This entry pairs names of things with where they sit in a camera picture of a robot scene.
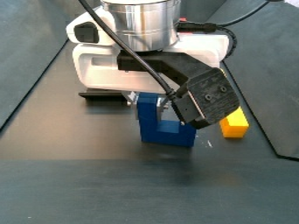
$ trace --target blue block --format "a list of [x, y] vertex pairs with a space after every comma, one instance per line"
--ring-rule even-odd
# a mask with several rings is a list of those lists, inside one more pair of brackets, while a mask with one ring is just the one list
[[182, 125], [179, 121], [159, 122], [156, 102], [158, 94], [140, 93], [136, 107], [142, 141], [192, 147], [196, 129], [190, 124]]

